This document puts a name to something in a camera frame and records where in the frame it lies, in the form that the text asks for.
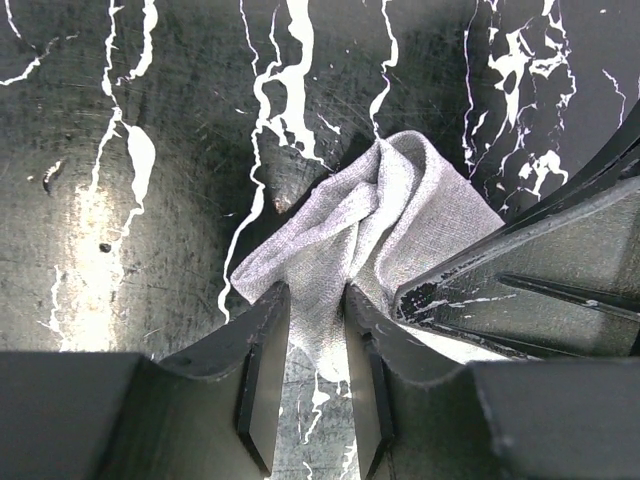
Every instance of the cloth fold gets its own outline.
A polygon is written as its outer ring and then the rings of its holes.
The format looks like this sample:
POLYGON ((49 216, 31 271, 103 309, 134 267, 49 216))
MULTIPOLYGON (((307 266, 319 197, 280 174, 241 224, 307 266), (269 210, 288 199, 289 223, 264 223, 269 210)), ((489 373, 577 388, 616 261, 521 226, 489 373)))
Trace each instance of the cloth fold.
POLYGON ((377 140, 316 187, 300 211, 238 266, 231 283, 253 303, 274 282, 286 281, 290 341, 325 379, 345 380, 339 303, 347 282, 393 319, 398 286, 502 225, 423 135, 402 132, 377 140))

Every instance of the black marble surface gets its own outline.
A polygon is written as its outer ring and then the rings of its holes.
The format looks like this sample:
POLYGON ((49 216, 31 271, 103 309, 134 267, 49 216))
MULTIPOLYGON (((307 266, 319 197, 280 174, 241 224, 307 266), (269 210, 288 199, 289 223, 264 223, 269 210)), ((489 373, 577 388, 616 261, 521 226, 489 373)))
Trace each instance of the black marble surface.
MULTIPOLYGON (((508 220, 639 96, 636 0, 6 6, 2 349, 161 358, 223 324, 219 305, 246 307, 221 300, 225 272, 376 135, 424 133, 508 220)), ((288 368, 274 478, 351 478, 348 397, 306 359, 288 368), (333 447, 304 443, 319 399, 346 405, 311 434, 333 447)))

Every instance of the white speck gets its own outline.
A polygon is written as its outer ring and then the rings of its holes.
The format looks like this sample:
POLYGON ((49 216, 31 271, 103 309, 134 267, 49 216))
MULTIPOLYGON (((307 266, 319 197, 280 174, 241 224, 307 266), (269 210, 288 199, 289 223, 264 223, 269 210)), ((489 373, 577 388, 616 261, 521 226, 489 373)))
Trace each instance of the white speck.
POLYGON ((334 131, 335 133, 337 133, 338 135, 340 135, 340 127, 335 127, 333 125, 331 125, 322 115, 320 115, 318 113, 318 117, 320 118, 320 120, 322 120, 324 122, 324 124, 327 126, 327 128, 329 130, 334 131))
POLYGON ((391 56, 388 60, 382 62, 382 78, 385 82, 385 87, 378 94, 376 98, 373 99, 371 105, 369 106, 369 118, 371 119, 371 123, 373 124, 373 133, 376 138, 380 138, 378 134, 378 123, 375 121, 375 115, 380 111, 380 107, 382 106, 382 102, 384 101, 387 93, 391 90, 391 81, 387 77, 387 68, 395 67, 398 64, 398 40, 393 35, 393 31, 391 30, 391 21, 389 20, 389 15, 387 15, 387 5, 392 0, 382 0, 382 16, 384 17, 384 23, 387 27, 387 34, 389 35, 389 39, 391 40, 391 56))
POLYGON ((622 108, 620 109, 620 121, 618 122, 618 128, 620 128, 620 126, 622 125, 622 122, 624 121, 624 109, 627 103, 627 96, 620 91, 620 86, 618 85, 618 81, 615 79, 615 77, 609 74, 609 72, 607 72, 604 68, 602 69, 602 73, 604 73, 605 76, 609 80, 611 80, 611 83, 613 83, 613 88, 615 88, 616 93, 620 95, 620 97, 622 97, 622 108))
POLYGON ((320 417, 322 417, 322 410, 320 410, 319 407, 321 407, 322 404, 324 404, 331 398, 328 394, 321 392, 320 389, 318 388, 318 371, 317 370, 316 370, 315 379, 316 379, 315 389, 313 391, 313 397, 311 397, 311 402, 313 403, 313 408, 311 409, 311 412, 315 413, 316 416, 313 418, 313 421, 311 422, 311 426, 304 434, 305 445, 309 443, 309 436, 311 435, 313 430, 316 428, 316 425, 318 424, 320 417))

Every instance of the scratched black surface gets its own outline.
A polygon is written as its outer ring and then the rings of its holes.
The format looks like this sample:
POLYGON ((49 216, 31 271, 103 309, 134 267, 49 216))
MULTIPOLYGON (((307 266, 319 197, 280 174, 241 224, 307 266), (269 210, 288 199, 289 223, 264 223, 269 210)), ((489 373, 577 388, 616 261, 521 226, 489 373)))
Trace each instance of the scratched black surface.
MULTIPOLYGON (((547 58, 544 33, 549 25, 539 18, 544 3, 497 0, 498 13, 483 0, 477 5, 474 0, 393 0, 387 5, 399 59, 389 68, 391 89, 375 117, 380 135, 421 131, 469 177, 472 169, 465 164, 462 145, 465 115, 473 126, 482 112, 488 112, 474 137, 474 162, 482 161, 471 180, 505 219, 537 200, 524 190, 532 188, 535 176, 518 176, 529 155, 553 149, 562 158, 562 169, 573 174, 616 129, 622 96, 603 69, 618 82, 627 111, 639 93, 637 1, 563 0, 560 7, 571 50, 567 58, 576 81, 576 93, 561 114, 564 129, 558 127, 555 104, 570 88, 565 67, 537 83, 525 74, 520 106, 536 99, 536 108, 522 117, 521 125, 531 134, 502 176, 499 167, 514 149, 517 129, 508 128, 496 140, 505 98, 494 88, 500 76, 488 66, 488 58, 490 53, 495 58, 507 53, 507 34, 529 19, 533 20, 523 35, 536 58, 547 58), (498 30, 490 47, 492 26, 498 30), (465 30, 472 110, 465 82, 465 30)), ((144 18, 142 0, 120 0, 116 5, 124 8, 115 15, 117 49, 112 51, 110 72, 114 85, 138 61, 144 18)), ((0 86, 2 349, 58 350, 66 345, 142 350, 160 358, 224 322, 217 297, 233 232, 253 201, 255 185, 248 175, 255 159, 251 134, 259 111, 253 93, 254 53, 247 45, 239 3, 158 0, 153 62, 142 77, 114 86, 123 120, 143 128, 157 151, 145 213, 134 218, 120 259, 115 260, 107 260, 114 253, 101 251, 100 244, 118 237, 136 206, 122 126, 117 127, 121 138, 114 137, 104 148, 97 196, 92 202, 82 201, 112 115, 112 101, 101 89, 108 6, 108 0, 14 1, 13 22, 23 40, 0 13, 1 80, 20 75, 35 55, 49 51, 26 79, 0 86), (64 162, 64 170, 47 195, 42 178, 58 160, 64 162), (113 268, 109 265, 120 262, 122 279, 114 283, 108 277, 113 268), (56 268, 57 306, 52 292, 56 268), (62 334, 46 327, 52 326, 52 309, 62 334)), ((287 30, 291 18, 286 2, 246 0, 258 74, 275 60, 269 31, 276 7, 275 40, 283 64, 301 59, 300 42, 287 30)), ((315 48, 305 77, 305 123, 315 133, 315 154, 339 169, 374 140, 369 106, 385 86, 380 72, 390 55, 390 40, 380 1, 311 0, 309 17, 315 48), (340 134, 319 115, 339 126, 340 134)), ((549 36, 561 40, 557 32, 549 36)), ((272 113, 281 113, 286 101, 282 85, 271 82, 264 91, 272 113)), ((296 149, 278 146, 268 130, 258 136, 258 145, 263 168, 257 175, 266 184, 266 206, 240 236, 231 270, 286 221, 315 181, 328 174, 296 149)), ((557 188, 561 180, 549 174, 541 194, 557 188)), ((245 308, 234 292, 227 306, 232 315, 245 308)), ((313 478, 333 478, 341 461, 325 465, 313 478)), ((300 478, 306 471, 300 468, 281 478, 300 478)))

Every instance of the gray cloth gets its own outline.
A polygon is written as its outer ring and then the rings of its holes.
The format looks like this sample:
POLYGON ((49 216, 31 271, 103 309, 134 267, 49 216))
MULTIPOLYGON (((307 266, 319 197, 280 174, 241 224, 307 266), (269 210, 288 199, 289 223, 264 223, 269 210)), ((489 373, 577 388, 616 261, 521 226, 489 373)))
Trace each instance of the gray cloth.
POLYGON ((290 341, 329 381, 348 378, 339 302, 358 285, 391 318, 398 286, 503 222, 420 133, 374 145, 315 188, 300 211, 233 272, 255 302, 274 282, 291 288, 290 341))

